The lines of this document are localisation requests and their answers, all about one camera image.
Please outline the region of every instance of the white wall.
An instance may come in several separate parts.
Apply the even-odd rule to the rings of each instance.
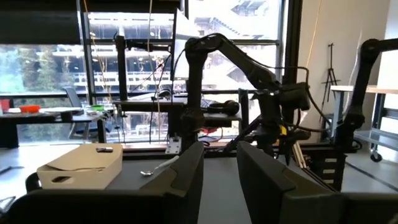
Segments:
[[[318,28],[313,44],[312,55],[307,65],[312,37],[315,30],[318,7]],[[340,85],[347,85],[354,67],[357,43],[361,26],[362,41],[370,38],[383,39],[386,30],[387,13],[390,0],[304,0],[300,35],[300,51],[298,64],[310,69],[310,89],[316,103],[321,105],[327,69],[329,66],[328,44],[333,42],[333,67]],[[373,67],[369,84],[377,83],[379,62]],[[304,81],[303,72],[298,73],[298,81]],[[333,112],[333,95],[329,103],[325,103],[324,113]],[[369,95],[364,103],[366,117],[364,128],[370,127],[374,104],[374,95]],[[320,128],[319,114],[312,106],[302,126]],[[311,142],[319,140],[319,135],[312,134]]]
[[[391,0],[387,17],[385,39],[398,38],[398,0]],[[385,52],[381,56],[379,80],[377,85],[382,88],[397,88],[398,85],[398,50]],[[398,109],[398,95],[387,95],[384,106],[386,108]],[[381,129],[398,134],[398,120],[383,118]],[[398,152],[388,150],[385,147],[378,147],[383,159],[396,161]]]

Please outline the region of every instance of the glass window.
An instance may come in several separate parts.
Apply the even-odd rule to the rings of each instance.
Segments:
[[[96,92],[106,92],[105,86],[107,86],[110,91],[119,92],[118,53],[115,46],[97,45],[93,47],[92,55]],[[156,84],[159,83],[163,67],[158,68],[154,75],[151,75],[152,69],[156,69],[159,65],[162,65],[168,56],[168,52],[151,52],[149,56],[149,54],[143,50],[127,50],[127,89],[130,91],[154,91],[156,89]],[[164,67],[165,72],[162,75],[162,86],[171,85],[170,61],[171,60],[168,60]]]
[[[227,100],[238,101],[237,94],[217,94],[217,95],[203,95],[204,99],[214,100],[220,103],[223,103]],[[97,98],[97,103],[111,105],[108,98]],[[259,115],[259,108],[257,104],[254,102],[250,105],[250,114]],[[118,142],[119,138],[121,142],[146,142],[149,141],[149,135],[151,141],[159,140],[160,133],[160,141],[167,140],[167,113],[161,113],[160,120],[158,119],[158,113],[153,112],[152,114],[152,126],[151,124],[151,113],[150,112],[126,112],[127,118],[123,120],[118,118],[117,123],[120,128],[119,132],[117,129],[114,129],[111,133],[107,134],[108,142]],[[218,138],[233,138],[239,133],[239,122],[234,121],[232,123],[231,128],[223,128],[218,129],[217,131],[209,134],[209,136],[213,136],[216,139]]]
[[[20,99],[14,100],[14,107],[40,105],[42,108],[70,106],[67,98]],[[70,124],[22,124],[17,126],[20,143],[56,142],[69,140]]]
[[[124,35],[127,39],[171,39],[173,14],[91,12],[91,36],[96,39],[113,39]]]
[[[84,83],[83,48],[0,45],[0,92],[58,92]]]
[[[275,45],[239,45],[238,47],[253,59],[270,67],[275,67]],[[105,51],[103,48],[113,48],[113,50]],[[102,70],[104,71],[106,86],[108,86],[111,91],[118,92],[119,82],[116,49],[114,46],[108,45],[97,45],[96,49],[97,51],[93,52],[96,91],[99,93],[106,92],[104,87],[105,84],[102,82],[100,66],[102,63],[104,65],[102,66]],[[134,49],[126,51],[127,89],[131,91],[154,91],[162,72],[161,69],[159,69],[155,72],[154,76],[148,78],[152,73],[150,63],[152,63],[152,67],[155,69],[159,64],[164,62],[168,55],[168,52],[152,52],[151,58],[149,58],[148,53],[145,51]],[[161,88],[167,88],[171,85],[170,60],[166,64],[160,85]],[[209,54],[203,70],[202,86],[204,90],[253,89],[253,86],[249,83],[245,74],[219,52]],[[174,89],[184,90],[185,81],[174,81]]]
[[[239,45],[254,60],[275,67],[275,45]],[[245,74],[220,52],[209,54],[203,70],[202,88],[204,90],[253,89]]]
[[[230,39],[276,39],[280,0],[189,0],[189,16],[207,35]]]

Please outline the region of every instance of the black headphones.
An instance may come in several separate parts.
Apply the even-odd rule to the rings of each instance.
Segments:
[[[239,103],[233,100],[227,100],[224,103],[212,103],[207,108],[202,108],[202,110],[208,113],[224,113],[228,116],[233,116],[239,112],[240,106]]]

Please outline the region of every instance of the spoon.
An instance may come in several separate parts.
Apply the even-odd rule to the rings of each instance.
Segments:
[[[143,175],[144,177],[150,177],[150,176],[152,176],[152,175],[154,174],[154,172],[155,172],[157,169],[160,169],[160,168],[166,167],[166,166],[168,166],[168,165],[171,165],[171,164],[173,164],[177,159],[179,159],[179,156],[175,156],[175,157],[173,157],[172,159],[167,160],[166,162],[162,163],[161,165],[155,167],[152,171],[141,171],[140,173],[141,173],[141,175]]]

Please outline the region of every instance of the office chair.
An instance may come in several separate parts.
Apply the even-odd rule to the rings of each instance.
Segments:
[[[63,88],[70,100],[72,107],[82,108],[79,96],[73,87]],[[112,122],[105,122],[105,130],[107,133],[112,131]],[[98,127],[96,123],[73,123],[69,132],[69,139],[83,139],[95,141],[98,139]]]

